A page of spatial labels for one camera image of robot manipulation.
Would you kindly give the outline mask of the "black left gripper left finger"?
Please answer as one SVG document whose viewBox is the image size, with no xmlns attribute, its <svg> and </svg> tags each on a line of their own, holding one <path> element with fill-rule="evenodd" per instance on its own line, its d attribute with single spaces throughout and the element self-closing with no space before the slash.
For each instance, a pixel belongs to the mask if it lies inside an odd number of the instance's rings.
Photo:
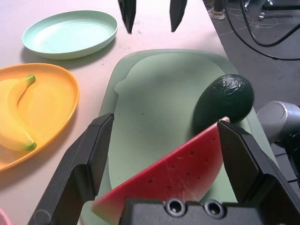
<svg viewBox="0 0 300 225">
<path fill-rule="evenodd" d="M 76 225 L 83 205 L 95 199 L 105 170 L 114 116 L 95 118 L 67 149 L 42 195 L 30 225 Z"/>
</svg>

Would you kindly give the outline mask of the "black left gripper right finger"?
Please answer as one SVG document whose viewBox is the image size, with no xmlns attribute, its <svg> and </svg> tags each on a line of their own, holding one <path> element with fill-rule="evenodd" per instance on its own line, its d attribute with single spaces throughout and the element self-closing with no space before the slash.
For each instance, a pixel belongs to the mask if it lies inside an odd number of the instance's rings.
<svg viewBox="0 0 300 225">
<path fill-rule="evenodd" d="M 225 203 L 231 225 L 298 225 L 300 199 L 278 166 L 244 129 L 217 123 L 225 171 L 237 203 Z"/>
</svg>

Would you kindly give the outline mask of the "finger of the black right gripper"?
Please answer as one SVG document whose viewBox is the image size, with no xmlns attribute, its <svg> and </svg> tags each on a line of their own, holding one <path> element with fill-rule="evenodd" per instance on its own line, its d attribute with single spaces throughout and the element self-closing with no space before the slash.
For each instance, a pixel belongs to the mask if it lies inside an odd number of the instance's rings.
<svg viewBox="0 0 300 225">
<path fill-rule="evenodd" d="M 187 0 L 170 1 L 171 32 L 175 32 L 180 25 L 187 6 Z"/>
<path fill-rule="evenodd" d="M 136 14 L 136 0 L 118 0 L 122 20 L 128 33 L 132 33 Z"/>
</svg>

